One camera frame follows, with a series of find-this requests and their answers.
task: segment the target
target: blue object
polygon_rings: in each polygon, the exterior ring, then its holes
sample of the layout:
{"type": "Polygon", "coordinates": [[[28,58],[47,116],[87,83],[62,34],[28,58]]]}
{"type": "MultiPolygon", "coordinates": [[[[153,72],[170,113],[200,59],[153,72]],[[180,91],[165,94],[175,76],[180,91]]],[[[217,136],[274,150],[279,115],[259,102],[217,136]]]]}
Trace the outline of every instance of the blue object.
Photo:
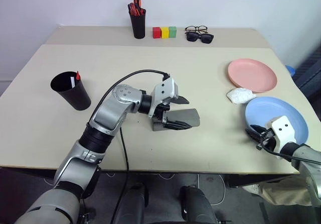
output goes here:
{"type": "Polygon", "coordinates": [[[257,97],[251,100],[245,109],[246,124],[265,124],[274,117],[287,116],[295,131],[297,144],[304,144],[308,137],[307,124],[302,115],[290,104],[274,97],[257,97]]]}
{"type": "Polygon", "coordinates": [[[295,75],[295,69],[291,66],[288,66],[288,65],[286,65],[285,67],[289,71],[291,77],[293,77],[295,75]]]}

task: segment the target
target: beige tabletop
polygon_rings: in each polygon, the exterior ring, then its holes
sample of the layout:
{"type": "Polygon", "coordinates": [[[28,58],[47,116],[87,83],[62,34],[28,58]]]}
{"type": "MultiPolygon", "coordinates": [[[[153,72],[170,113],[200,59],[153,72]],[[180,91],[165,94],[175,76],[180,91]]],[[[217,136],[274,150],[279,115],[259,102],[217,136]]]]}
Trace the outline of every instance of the beige tabletop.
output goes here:
{"type": "MultiPolygon", "coordinates": [[[[293,83],[284,65],[266,41],[252,29],[210,29],[212,44],[190,43],[178,29],[175,39],[153,39],[150,29],[142,40],[130,28],[62,27],[34,54],[0,97],[0,166],[57,168],[99,99],[115,81],[139,69],[171,74],[180,95],[190,104],[172,109],[196,108],[201,125],[184,131],[153,132],[143,114],[129,114],[123,124],[131,170],[293,173],[290,163],[277,160],[245,135],[245,105],[232,104],[226,93],[228,64],[237,58],[264,62],[276,73],[275,89],[258,94],[293,105],[309,128],[307,144],[320,150],[321,124],[307,99],[293,83]],[[79,71],[92,100],[84,111],[74,110],[51,90],[51,79],[64,71],[79,71]]],[[[161,76],[136,75],[125,83],[151,92],[161,76]]],[[[104,170],[124,170],[124,154],[117,135],[100,164],[104,170]]]]}

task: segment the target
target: crumpled tissue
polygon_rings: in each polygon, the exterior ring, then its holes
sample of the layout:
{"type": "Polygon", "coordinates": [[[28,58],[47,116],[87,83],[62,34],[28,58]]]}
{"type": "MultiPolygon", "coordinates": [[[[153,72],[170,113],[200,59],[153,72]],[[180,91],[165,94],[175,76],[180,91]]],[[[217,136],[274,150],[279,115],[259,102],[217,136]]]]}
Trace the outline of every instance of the crumpled tissue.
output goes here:
{"type": "Polygon", "coordinates": [[[256,98],[256,95],[253,94],[251,90],[242,87],[233,89],[228,92],[226,96],[235,104],[248,103],[250,100],[256,98]]]}

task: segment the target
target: green block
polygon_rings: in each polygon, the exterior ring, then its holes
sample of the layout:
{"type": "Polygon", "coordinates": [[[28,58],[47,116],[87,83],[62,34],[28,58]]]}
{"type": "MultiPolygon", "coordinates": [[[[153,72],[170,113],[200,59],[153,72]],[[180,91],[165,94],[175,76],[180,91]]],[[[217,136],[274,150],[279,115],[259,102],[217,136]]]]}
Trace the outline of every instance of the green block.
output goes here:
{"type": "Polygon", "coordinates": [[[170,35],[169,38],[175,38],[176,37],[176,27],[169,27],[170,35]]]}

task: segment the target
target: yellow block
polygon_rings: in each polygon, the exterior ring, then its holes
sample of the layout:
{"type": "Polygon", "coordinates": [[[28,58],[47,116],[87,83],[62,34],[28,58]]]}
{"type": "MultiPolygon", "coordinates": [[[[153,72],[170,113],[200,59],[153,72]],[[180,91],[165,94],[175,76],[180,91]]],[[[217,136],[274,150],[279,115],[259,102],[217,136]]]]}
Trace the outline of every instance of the yellow block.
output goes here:
{"type": "Polygon", "coordinates": [[[161,27],[160,28],[162,31],[162,38],[168,38],[170,34],[170,30],[168,27],[161,27]]]}

